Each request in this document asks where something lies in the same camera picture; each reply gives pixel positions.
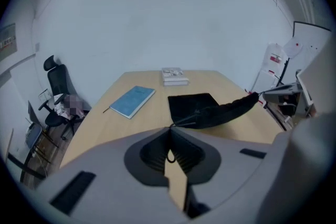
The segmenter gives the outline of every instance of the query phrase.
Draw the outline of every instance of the chair headrest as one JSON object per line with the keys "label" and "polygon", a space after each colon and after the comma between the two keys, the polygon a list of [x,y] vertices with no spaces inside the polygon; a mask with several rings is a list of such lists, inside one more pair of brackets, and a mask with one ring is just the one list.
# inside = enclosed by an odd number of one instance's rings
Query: chair headrest
{"label": "chair headrest", "polygon": [[54,61],[54,55],[51,55],[47,60],[44,61],[43,68],[46,71],[49,71],[50,69],[53,69],[54,67],[57,67],[58,64]]}

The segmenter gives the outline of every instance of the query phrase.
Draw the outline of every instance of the wooden table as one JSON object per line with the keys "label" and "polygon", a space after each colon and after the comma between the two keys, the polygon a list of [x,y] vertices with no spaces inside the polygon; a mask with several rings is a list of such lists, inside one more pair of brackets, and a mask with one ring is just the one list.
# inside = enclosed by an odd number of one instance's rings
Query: wooden table
{"label": "wooden table", "polygon": [[[173,122],[168,96],[208,92],[219,104],[225,104],[247,95],[217,71],[186,71],[185,74],[190,80],[188,86],[164,87],[160,71],[124,73],[106,91],[79,126],[63,157],[61,167],[101,143],[171,125]],[[110,109],[103,113],[111,103],[134,86],[154,88],[156,93],[131,120]],[[261,105],[256,104],[249,112],[233,121],[197,131],[224,138],[272,143],[282,129]],[[176,163],[166,168],[166,176],[179,178],[178,184],[171,184],[170,193],[182,208],[184,192],[181,190],[185,188],[186,178]]]}

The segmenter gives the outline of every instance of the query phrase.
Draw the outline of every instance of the blue notebook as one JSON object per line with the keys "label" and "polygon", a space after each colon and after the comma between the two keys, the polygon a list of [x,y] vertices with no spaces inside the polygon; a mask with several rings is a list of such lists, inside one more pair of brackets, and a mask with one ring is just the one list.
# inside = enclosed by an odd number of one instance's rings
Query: blue notebook
{"label": "blue notebook", "polygon": [[131,119],[147,100],[155,93],[154,89],[134,86],[122,97],[110,105],[110,108],[119,114]]}

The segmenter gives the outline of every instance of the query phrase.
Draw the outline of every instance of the picture on wall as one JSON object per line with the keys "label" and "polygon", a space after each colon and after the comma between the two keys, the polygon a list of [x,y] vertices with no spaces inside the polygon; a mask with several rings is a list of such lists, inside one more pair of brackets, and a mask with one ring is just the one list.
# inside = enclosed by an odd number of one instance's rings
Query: picture on wall
{"label": "picture on wall", "polygon": [[17,51],[15,24],[0,29],[0,61]]}

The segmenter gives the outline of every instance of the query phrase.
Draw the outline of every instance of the white book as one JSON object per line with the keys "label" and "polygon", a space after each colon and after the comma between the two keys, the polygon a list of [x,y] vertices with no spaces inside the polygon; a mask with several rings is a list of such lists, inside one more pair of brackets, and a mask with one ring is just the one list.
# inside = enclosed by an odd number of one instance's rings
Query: white book
{"label": "white book", "polygon": [[188,85],[188,80],[180,80],[180,81],[164,81],[164,86],[180,86],[180,85]]}
{"label": "white book", "polygon": [[184,72],[179,67],[162,68],[162,80],[163,82],[189,81],[189,79],[184,75]]}

